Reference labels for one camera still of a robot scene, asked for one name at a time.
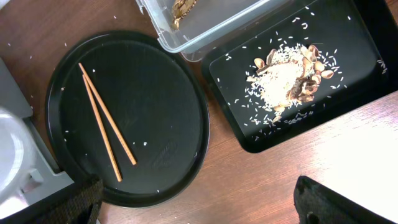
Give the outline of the white round plate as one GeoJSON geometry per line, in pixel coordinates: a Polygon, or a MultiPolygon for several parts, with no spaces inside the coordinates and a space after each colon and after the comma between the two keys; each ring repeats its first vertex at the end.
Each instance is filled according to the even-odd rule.
{"type": "Polygon", "coordinates": [[[14,195],[27,182],[35,164],[34,140],[17,116],[1,108],[1,201],[14,195]]]}

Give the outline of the wooden chopstick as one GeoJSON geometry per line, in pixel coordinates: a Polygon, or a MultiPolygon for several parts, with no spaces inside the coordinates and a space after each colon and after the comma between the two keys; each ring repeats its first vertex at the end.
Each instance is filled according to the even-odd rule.
{"type": "Polygon", "coordinates": [[[86,81],[87,84],[88,84],[87,89],[89,90],[89,93],[91,95],[94,95],[95,99],[99,103],[100,108],[103,110],[103,113],[105,114],[105,116],[106,116],[107,120],[109,121],[113,131],[115,132],[116,136],[118,137],[119,142],[121,143],[121,145],[122,145],[124,151],[126,152],[129,160],[131,161],[131,163],[133,165],[136,165],[137,161],[136,161],[135,157],[132,155],[132,152],[131,152],[129,146],[127,145],[127,142],[124,140],[119,128],[117,127],[113,117],[111,116],[111,114],[108,111],[105,103],[103,102],[102,98],[100,97],[100,94],[98,93],[97,89],[95,88],[93,82],[91,81],[90,77],[88,76],[84,66],[80,62],[78,63],[78,65],[79,65],[79,67],[80,67],[80,69],[81,69],[81,71],[83,73],[84,81],[86,81]]]}
{"type": "Polygon", "coordinates": [[[114,170],[114,173],[115,173],[115,176],[116,176],[118,182],[121,182],[122,181],[122,176],[121,176],[121,173],[119,171],[117,162],[115,160],[113,151],[111,149],[111,145],[109,143],[109,139],[108,139],[108,136],[106,134],[103,122],[101,120],[101,116],[100,116],[100,113],[98,111],[95,99],[93,97],[93,94],[91,92],[90,86],[89,86],[88,81],[86,80],[85,76],[82,75],[82,78],[83,78],[83,81],[84,81],[84,84],[85,84],[85,88],[86,88],[86,91],[87,91],[87,94],[88,94],[88,98],[90,100],[91,107],[92,107],[94,115],[95,115],[95,119],[96,119],[97,125],[98,125],[100,133],[101,133],[101,137],[103,139],[106,151],[107,151],[108,156],[109,156],[109,160],[111,161],[111,165],[113,167],[113,170],[114,170]]]}

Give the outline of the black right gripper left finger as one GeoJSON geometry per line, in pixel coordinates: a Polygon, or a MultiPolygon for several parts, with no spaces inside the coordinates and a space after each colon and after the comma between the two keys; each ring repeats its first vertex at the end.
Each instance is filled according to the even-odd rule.
{"type": "Polygon", "coordinates": [[[89,177],[75,182],[1,220],[15,224],[96,224],[103,202],[103,181],[89,177]]]}

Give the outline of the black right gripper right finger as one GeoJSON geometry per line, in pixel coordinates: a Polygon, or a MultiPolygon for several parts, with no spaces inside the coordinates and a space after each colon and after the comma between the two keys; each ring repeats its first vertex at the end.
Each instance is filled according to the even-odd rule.
{"type": "Polygon", "coordinates": [[[394,223],[304,175],[295,184],[294,206],[300,224],[394,223]]]}

